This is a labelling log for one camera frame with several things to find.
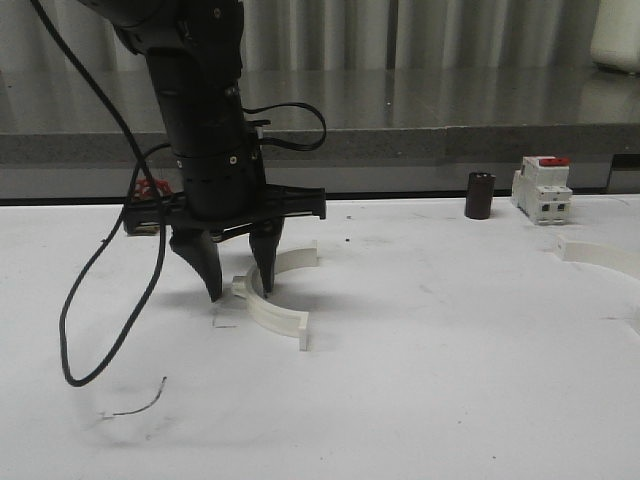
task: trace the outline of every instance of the white bottle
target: white bottle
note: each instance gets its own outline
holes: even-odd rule
[[[600,0],[591,58],[604,67],[640,72],[640,0]]]

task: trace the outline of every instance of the white curved plastic piece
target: white curved plastic piece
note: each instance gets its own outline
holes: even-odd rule
[[[559,236],[556,254],[565,262],[591,263],[640,280],[640,254],[638,253],[598,243],[575,242]]]
[[[310,248],[277,255],[275,273],[317,266],[318,248],[314,244]],[[306,351],[309,344],[309,312],[289,310],[269,303],[259,293],[260,282],[260,272],[254,265],[246,276],[233,279],[233,294],[247,300],[247,310],[256,322],[280,335],[299,338],[300,350]]]

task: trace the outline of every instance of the white table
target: white table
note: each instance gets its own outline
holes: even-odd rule
[[[640,250],[639,197],[576,197],[536,227],[508,199],[485,221],[464,199],[330,203],[288,220],[282,248],[321,265],[277,278],[311,311],[310,351],[251,320],[230,293],[252,263],[221,246],[225,295],[168,252],[107,371],[74,389],[57,318],[117,207],[2,208],[0,477],[6,479],[637,479],[640,285],[563,263],[556,235]],[[115,338],[157,238],[118,235],[68,331],[76,376]],[[148,410],[134,410],[167,382]]]

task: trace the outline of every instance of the circuit breaker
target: circuit breaker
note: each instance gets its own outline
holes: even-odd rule
[[[573,191],[567,187],[568,158],[524,157],[513,176],[512,203],[533,223],[561,225],[567,221]]]

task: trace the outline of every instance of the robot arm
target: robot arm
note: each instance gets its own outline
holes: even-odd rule
[[[108,19],[124,45],[145,56],[184,192],[165,197],[170,245],[222,292],[217,242],[248,233],[264,292],[273,288],[284,217],[325,216],[322,189],[266,183],[264,122],[245,119],[238,79],[243,5],[238,0],[79,0]],[[132,203],[125,228],[157,221],[151,202]]]

